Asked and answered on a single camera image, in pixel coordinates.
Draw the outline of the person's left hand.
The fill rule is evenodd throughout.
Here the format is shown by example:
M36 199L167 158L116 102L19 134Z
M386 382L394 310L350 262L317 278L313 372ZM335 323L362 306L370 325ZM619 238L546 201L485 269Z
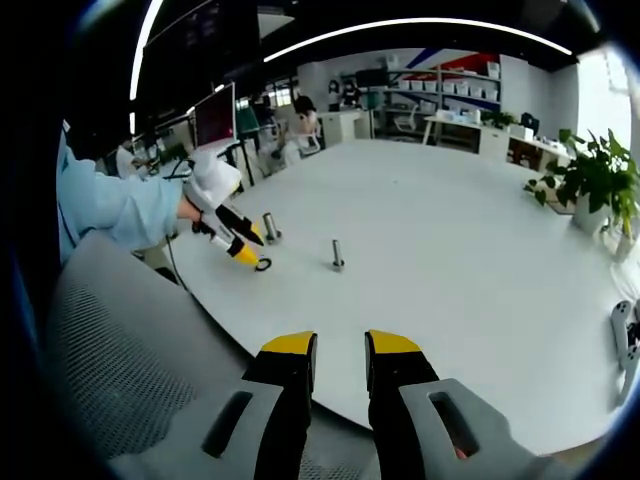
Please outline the person's left hand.
M178 232L200 232L202 211L199 210L185 195L182 195L178 202L176 218L176 230Z

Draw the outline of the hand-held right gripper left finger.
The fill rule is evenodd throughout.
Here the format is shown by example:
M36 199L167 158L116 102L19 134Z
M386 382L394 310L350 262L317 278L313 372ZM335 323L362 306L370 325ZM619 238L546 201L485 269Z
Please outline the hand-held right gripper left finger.
M224 391L179 410L167 434L109 462L119 479L295 479L311 420L317 335L267 342Z

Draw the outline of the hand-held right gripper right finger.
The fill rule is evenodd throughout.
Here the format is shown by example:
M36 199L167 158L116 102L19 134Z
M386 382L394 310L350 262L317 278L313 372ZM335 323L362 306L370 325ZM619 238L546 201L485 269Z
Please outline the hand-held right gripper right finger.
M563 464L519 444L502 413L459 381L440 378L413 341L368 330L365 349L382 478L564 478Z

